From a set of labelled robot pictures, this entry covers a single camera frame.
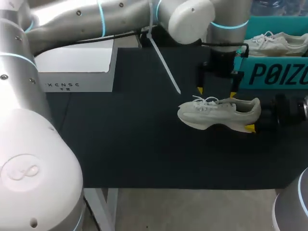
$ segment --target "black table surface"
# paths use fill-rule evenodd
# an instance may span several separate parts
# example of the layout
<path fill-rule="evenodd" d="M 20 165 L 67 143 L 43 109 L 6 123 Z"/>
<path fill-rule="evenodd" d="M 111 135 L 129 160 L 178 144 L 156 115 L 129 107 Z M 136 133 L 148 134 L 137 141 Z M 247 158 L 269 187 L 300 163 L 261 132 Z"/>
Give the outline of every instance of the black table surface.
<path fill-rule="evenodd" d="M 153 49 L 119 49 L 113 92 L 48 93 L 55 125 L 77 156 L 87 188 L 274 189 L 308 167 L 308 123 L 277 133 L 244 134 L 222 126 L 196 130 L 178 106 L 199 95 L 196 65 L 203 48 L 163 48 L 182 94 Z M 226 98 L 230 82 L 207 77 L 203 97 Z M 241 90 L 240 99 L 277 93 Z"/>

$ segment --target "white sneaker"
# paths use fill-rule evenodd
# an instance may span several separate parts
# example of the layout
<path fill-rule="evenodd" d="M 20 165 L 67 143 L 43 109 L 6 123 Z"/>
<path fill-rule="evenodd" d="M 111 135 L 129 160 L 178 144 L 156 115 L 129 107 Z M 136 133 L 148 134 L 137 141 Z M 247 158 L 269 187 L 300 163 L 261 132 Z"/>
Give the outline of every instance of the white sneaker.
<path fill-rule="evenodd" d="M 235 131 L 250 133 L 245 126 L 254 124 L 261 114 L 258 98 L 252 101 L 235 98 L 219 101 L 215 97 L 194 97 L 198 99 L 179 106 L 178 117 L 183 123 L 199 130 L 205 130 L 214 124 L 224 124 Z"/>
<path fill-rule="evenodd" d="M 308 34 L 291 36 L 283 32 L 274 35 L 270 31 L 245 40 L 249 45 L 249 55 L 259 57 L 302 56 L 308 49 Z"/>

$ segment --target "shoelace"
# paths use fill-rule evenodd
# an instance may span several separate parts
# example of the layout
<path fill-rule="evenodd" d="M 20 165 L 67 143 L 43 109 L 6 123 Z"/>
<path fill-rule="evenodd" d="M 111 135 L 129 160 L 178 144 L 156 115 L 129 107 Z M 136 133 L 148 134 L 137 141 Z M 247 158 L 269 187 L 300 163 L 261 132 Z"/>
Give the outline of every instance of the shoelace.
<path fill-rule="evenodd" d="M 207 101 L 210 99 L 218 101 L 216 97 L 207 97 L 206 99 L 203 99 L 195 95 L 193 95 L 193 97 L 197 98 L 193 102 L 195 102 L 194 106 L 199 110 L 206 110 L 207 108 L 218 108 L 218 105 L 214 101 L 209 101 L 209 102 Z"/>
<path fill-rule="evenodd" d="M 270 34 L 270 36 L 274 36 L 274 34 L 270 31 L 266 32 L 265 34 L 261 34 L 258 36 L 255 36 L 252 38 L 252 41 L 257 43 L 260 47 L 263 45 L 263 43 L 268 42 L 268 41 L 274 41 L 273 38 L 267 36 L 267 34 Z"/>

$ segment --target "teal shoe box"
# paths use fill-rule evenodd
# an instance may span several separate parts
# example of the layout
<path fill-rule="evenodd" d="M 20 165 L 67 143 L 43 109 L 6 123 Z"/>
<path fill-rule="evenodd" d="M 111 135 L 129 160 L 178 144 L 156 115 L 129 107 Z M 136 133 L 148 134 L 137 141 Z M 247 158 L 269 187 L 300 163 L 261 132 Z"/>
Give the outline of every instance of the teal shoe box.
<path fill-rule="evenodd" d="M 308 33 L 308 17 L 251 17 L 245 39 L 284 32 Z M 244 71 L 241 89 L 308 89 L 308 57 L 236 57 L 234 69 Z"/>

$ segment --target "gray floor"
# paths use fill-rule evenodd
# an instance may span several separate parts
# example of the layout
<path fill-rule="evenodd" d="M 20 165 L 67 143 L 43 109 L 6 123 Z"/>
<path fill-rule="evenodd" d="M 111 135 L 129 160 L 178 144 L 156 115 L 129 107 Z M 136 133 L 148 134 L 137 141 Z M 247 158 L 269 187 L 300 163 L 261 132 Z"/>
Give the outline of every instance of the gray floor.
<path fill-rule="evenodd" d="M 116 231 L 273 231 L 274 190 L 120 189 Z M 96 231 L 85 220 L 84 231 Z"/>

